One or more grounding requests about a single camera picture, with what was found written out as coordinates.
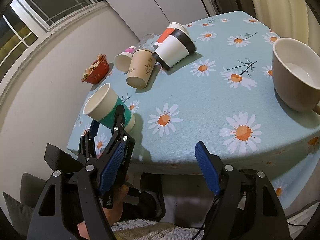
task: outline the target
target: hand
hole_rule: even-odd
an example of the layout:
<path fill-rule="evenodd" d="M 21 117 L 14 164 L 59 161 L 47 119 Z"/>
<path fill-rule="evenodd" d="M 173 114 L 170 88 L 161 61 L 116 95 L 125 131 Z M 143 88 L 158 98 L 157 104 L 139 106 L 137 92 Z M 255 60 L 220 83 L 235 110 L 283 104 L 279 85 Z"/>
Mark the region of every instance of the hand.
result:
<path fill-rule="evenodd" d="M 122 185 L 120 188 L 116 189 L 114 192 L 114 198 L 113 198 L 113 208 L 112 209 L 106 209 L 102 207 L 103 212 L 108 220 L 108 223 L 110 226 L 112 226 L 114 223 L 118 222 L 121 218 L 122 211 L 123 211 L 123 202 L 122 200 L 127 195 L 129 191 L 129 187 L 127 185 Z M 90 239 L 88 230 L 85 226 L 84 221 L 78 224 L 78 230 L 80 236 Z"/>

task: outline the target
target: light blue tablecloth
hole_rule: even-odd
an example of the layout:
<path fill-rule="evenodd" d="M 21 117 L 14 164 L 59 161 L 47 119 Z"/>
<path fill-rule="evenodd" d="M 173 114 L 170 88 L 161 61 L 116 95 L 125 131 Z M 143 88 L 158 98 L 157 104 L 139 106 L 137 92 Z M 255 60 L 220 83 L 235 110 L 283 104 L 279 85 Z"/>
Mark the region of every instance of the light blue tablecloth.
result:
<path fill-rule="evenodd" d="M 288 207 L 319 160 L 320 118 L 291 110 L 276 95 L 271 63 L 278 36 L 242 11 L 186 27 L 197 52 L 169 72 L 156 65 L 145 89 L 128 86 L 115 67 L 101 82 L 110 82 L 134 112 L 131 169 L 200 174 L 194 148 L 202 140 L 224 163 L 265 171 Z M 73 152 L 92 120 L 82 111 L 68 143 Z M 97 153 L 110 137 L 100 125 Z"/>

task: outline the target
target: red bowl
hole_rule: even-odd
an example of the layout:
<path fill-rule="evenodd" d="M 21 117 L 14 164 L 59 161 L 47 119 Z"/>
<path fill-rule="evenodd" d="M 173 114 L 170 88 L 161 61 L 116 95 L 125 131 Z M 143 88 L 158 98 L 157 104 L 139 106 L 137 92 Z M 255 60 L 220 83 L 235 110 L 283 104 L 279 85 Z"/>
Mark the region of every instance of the red bowl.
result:
<path fill-rule="evenodd" d="M 81 82 L 98 84 L 103 79 L 103 77 L 108 73 L 108 71 L 109 71 L 109 64 L 106 60 L 106 55 L 103 54 L 103 58 L 100 61 L 99 65 L 96 66 L 96 68 L 90 73 L 89 76 L 87 76 L 86 79 L 81 80 Z"/>

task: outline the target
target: paper cup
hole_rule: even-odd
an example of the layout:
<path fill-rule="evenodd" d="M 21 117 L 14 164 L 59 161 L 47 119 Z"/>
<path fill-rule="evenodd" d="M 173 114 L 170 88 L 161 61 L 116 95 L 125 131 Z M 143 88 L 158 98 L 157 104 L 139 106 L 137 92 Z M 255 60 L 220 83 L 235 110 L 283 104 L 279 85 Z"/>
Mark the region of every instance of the paper cup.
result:
<path fill-rule="evenodd" d="M 166 30 L 161 34 L 161 36 L 157 39 L 153 47 L 156 49 L 164 42 L 164 40 L 174 31 L 174 29 L 179 29 L 184 31 L 189 35 L 187 29 L 180 23 L 170 23 L 170 25 L 166 28 Z"/>
<path fill-rule="evenodd" d="M 124 106 L 124 130 L 129 132 L 134 125 L 135 117 L 111 88 L 110 83 L 104 84 L 94 92 L 85 104 L 83 114 L 112 129 L 118 105 Z"/>
<path fill-rule="evenodd" d="M 165 70 L 169 70 L 174 64 L 195 51 L 196 46 L 188 34 L 175 29 L 152 53 L 152 56 Z"/>
<path fill-rule="evenodd" d="M 156 60 L 152 57 L 150 50 L 136 50 L 132 55 L 132 61 L 127 74 L 127 84 L 137 89 L 145 88 L 155 63 Z"/>
<path fill-rule="evenodd" d="M 122 72 L 129 71 L 132 53 L 134 52 L 135 48 L 135 46 L 131 46 L 115 57 L 114 63 L 117 69 L 119 69 Z"/>

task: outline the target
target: shoe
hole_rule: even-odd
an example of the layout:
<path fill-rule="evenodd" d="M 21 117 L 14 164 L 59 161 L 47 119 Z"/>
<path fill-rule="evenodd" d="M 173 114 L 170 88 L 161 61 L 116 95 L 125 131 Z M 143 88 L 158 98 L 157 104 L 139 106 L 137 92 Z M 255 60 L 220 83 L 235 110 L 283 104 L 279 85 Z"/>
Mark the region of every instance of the shoe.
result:
<path fill-rule="evenodd" d="M 165 215 L 165 204 L 162 194 L 162 183 L 160 174 L 151 174 L 143 172 L 140 179 L 140 189 L 141 193 L 145 191 L 152 191 L 156 193 L 162 210 L 161 214 L 156 218 L 156 221 L 159 221 Z"/>

